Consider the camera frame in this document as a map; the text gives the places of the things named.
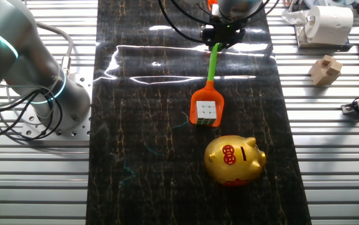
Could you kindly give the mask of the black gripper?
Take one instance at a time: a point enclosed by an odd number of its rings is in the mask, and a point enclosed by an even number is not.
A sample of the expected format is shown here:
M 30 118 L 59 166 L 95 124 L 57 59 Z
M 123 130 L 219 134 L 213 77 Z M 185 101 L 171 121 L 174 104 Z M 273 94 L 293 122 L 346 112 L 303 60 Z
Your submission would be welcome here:
M 200 31 L 201 39 L 209 47 L 214 47 L 217 43 L 221 44 L 222 47 L 231 47 L 234 44 L 240 43 L 244 35 L 244 27 L 229 25 L 220 27 L 204 25 Z

